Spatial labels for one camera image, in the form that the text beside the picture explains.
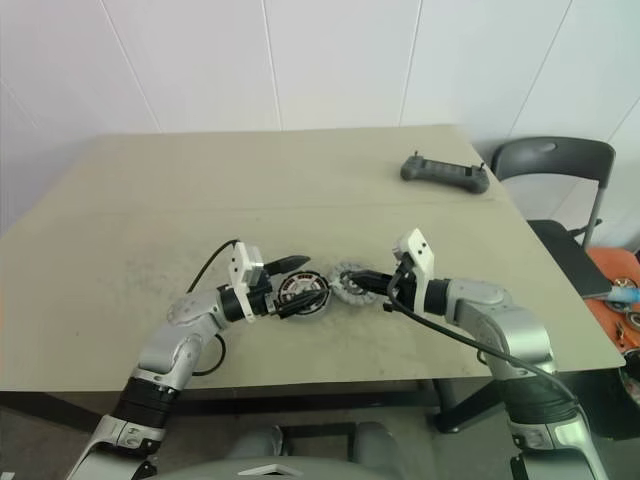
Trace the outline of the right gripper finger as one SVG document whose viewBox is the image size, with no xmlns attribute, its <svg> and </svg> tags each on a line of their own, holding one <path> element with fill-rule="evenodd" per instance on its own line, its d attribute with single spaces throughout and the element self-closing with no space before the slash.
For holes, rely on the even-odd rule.
<svg viewBox="0 0 640 480">
<path fill-rule="evenodd" d="M 392 276 L 373 270 L 348 270 L 341 275 L 341 279 L 347 285 L 358 287 L 387 287 Z"/>
<path fill-rule="evenodd" d="M 349 286 L 356 296 L 386 296 L 390 280 L 350 280 Z"/>
</svg>

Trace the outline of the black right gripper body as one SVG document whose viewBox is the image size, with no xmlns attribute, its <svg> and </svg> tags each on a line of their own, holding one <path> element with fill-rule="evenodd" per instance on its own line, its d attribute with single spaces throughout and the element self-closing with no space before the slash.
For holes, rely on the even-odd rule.
<svg viewBox="0 0 640 480">
<path fill-rule="evenodd" d="M 409 254 L 403 254 L 393 274 L 387 275 L 387 284 L 384 287 L 388 301 L 384 304 L 385 310 L 413 310 L 416 297 L 416 276 L 413 273 L 415 262 Z"/>
</svg>

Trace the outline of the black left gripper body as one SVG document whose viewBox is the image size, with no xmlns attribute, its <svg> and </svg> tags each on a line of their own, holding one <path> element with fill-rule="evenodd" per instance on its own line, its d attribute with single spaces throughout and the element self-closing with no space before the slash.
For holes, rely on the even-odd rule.
<svg viewBox="0 0 640 480">
<path fill-rule="evenodd" d="M 255 316 L 271 316 L 277 313 L 274 289 L 270 280 L 261 280 L 256 286 L 250 287 L 247 299 Z"/>
</svg>

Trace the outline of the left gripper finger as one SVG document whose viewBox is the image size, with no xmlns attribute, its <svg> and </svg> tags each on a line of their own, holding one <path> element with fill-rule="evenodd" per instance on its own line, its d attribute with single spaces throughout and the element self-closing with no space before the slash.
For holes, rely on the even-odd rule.
<svg viewBox="0 0 640 480">
<path fill-rule="evenodd" d="M 309 256 L 290 255 L 266 263 L 264 265 L 264 270 L 268 274 L 286 274 L 300 269 L 310 260 L 311 258 Z"/>
<path fill-rule="evenodd" d="M 323 309 L 328 300 L 328 290 L 306 290 L 294 294 L 289 299 L 276 303 L 276 314 L 281 319 L 292 316 L 306 316 Z"/>
</svg>

